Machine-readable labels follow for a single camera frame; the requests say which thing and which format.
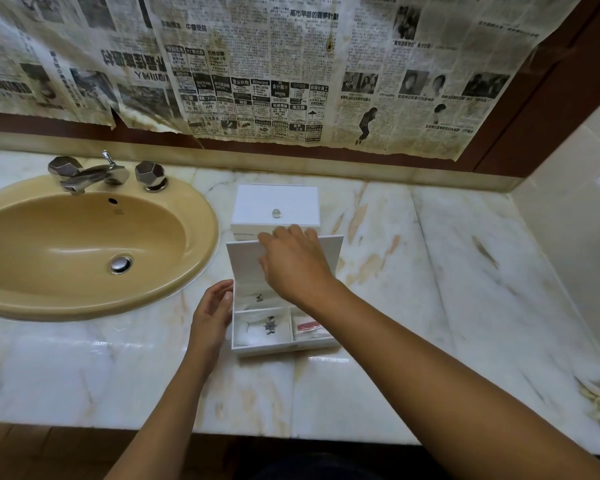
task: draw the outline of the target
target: left hand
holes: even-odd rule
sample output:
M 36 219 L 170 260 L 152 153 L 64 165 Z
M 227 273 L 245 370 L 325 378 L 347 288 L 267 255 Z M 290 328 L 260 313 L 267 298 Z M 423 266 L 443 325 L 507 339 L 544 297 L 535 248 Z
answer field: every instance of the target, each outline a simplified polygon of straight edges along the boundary
M 233 280 L 220 281 L 209 287 L 193 312 L 185 356 L 200 361 L 206 375 L 216 366 L 226 328 L 231 323 L 232 289 Z

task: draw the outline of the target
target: newspaper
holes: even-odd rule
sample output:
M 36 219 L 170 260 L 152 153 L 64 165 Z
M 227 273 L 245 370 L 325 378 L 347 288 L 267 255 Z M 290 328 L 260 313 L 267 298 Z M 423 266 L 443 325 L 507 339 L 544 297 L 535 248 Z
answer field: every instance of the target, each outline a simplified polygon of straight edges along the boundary
M 580 0 L 0 0 L 0 112 L 456 160 Z

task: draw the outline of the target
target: white marble surface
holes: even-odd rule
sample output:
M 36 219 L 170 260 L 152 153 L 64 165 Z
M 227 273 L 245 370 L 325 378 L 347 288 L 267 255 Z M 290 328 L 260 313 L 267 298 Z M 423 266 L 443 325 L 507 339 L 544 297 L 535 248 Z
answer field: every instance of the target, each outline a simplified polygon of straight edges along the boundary
M 0 152 L 0 187 L 43 174 L 50 158 Z M 217 254 L 183 290 L 126 314 L 0 318 L 0 421 L 139 428 L 182 358 L 203 291 L 231 276 L 224 243 L 232 240 L 236 184 L 292 183 L 320 187 L 322 233 L 345 235 L 339 279 L 600 454 L 600 427 L 573 378 L 600 379 L 600 352 L 508 197 L 166 168 L 216 209 Z M 195 431 L 417 443 L 343 349 L 238 360 L 228 342 Z

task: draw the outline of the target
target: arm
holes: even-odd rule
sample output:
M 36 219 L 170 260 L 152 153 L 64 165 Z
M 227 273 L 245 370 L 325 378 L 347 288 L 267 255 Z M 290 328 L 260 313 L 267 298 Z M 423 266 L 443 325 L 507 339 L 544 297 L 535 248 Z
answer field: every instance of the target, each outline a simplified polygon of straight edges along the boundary
M 348 350 L 423 446 L 461 479 L 600 479 L 600 461 L 331 274 L 315 231 L 258 239 L 267 282 Z
M 231 322 L 232 280 L 211 286 L 193 313 L 189 345 L 155 409 L 105 480 L 176 480 L 196 420 L 200 391 Z

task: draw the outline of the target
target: beige sink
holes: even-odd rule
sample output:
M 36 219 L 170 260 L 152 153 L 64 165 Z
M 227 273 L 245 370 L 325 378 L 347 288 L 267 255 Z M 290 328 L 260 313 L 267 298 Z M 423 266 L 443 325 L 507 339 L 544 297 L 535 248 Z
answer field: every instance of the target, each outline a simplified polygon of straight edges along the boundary
M 159 193 L 129 180 L 65 193 L 49 175 L 0 190 L 0 315 L 58 321 L 124 312 L 193 279 L 218 239 L 189 184 Z

